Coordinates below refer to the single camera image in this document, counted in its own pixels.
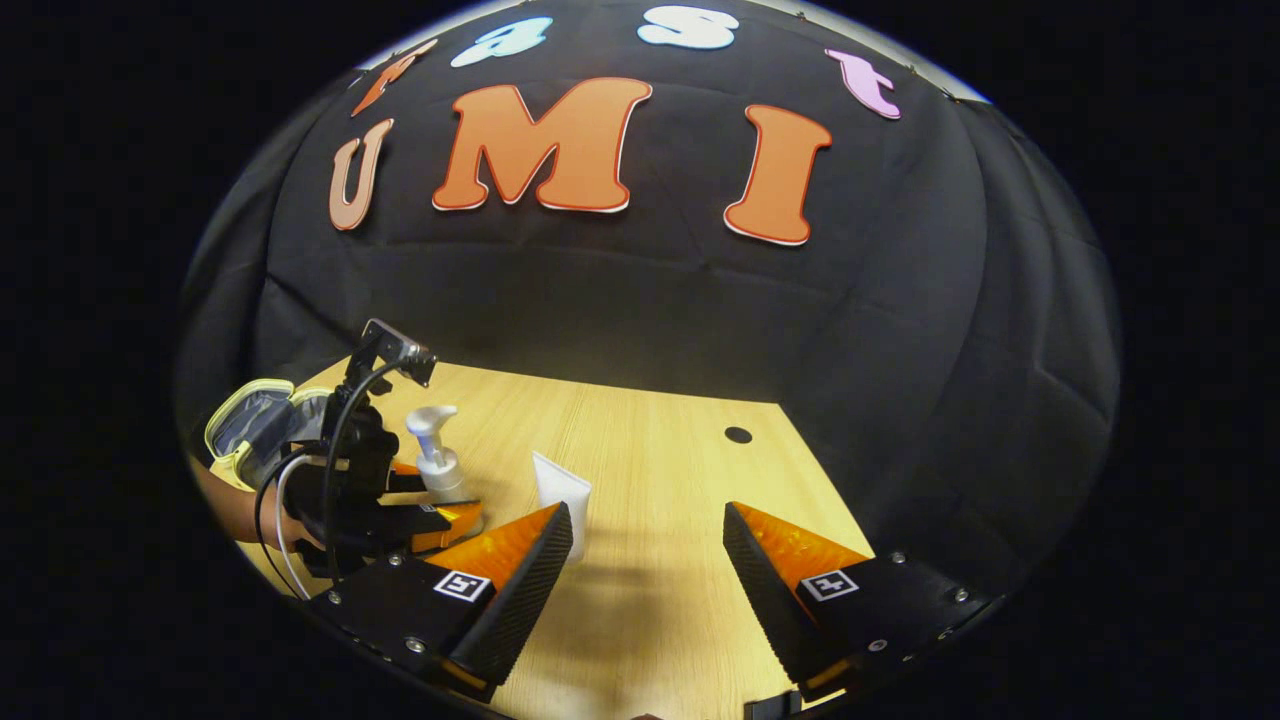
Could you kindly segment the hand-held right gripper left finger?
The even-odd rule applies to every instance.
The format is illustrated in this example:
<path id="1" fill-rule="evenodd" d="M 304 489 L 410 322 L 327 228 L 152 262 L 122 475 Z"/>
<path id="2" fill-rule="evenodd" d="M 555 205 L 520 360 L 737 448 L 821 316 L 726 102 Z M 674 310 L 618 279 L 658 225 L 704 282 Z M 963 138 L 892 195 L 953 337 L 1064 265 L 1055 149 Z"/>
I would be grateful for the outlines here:
<path id="1" fill-rule="evenodd" d="M 573 547 L 564 502 L 425 559 L 379 559 L 306 609 L 376 659 L 476 701 L 503 685 Z"/>

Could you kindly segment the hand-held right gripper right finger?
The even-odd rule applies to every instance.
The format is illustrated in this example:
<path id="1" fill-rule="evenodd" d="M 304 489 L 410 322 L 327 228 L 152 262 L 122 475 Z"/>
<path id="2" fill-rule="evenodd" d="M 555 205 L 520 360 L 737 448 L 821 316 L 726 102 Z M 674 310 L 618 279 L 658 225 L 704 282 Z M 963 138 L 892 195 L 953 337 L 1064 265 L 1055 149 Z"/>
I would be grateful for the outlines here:
<path id="1" fill-rule="evenodd" d="M 723 546 L 774 656 L 805 701 L 867 694 L 1005 605 L 901 551 L 868 556 L 741 502 Z"/>

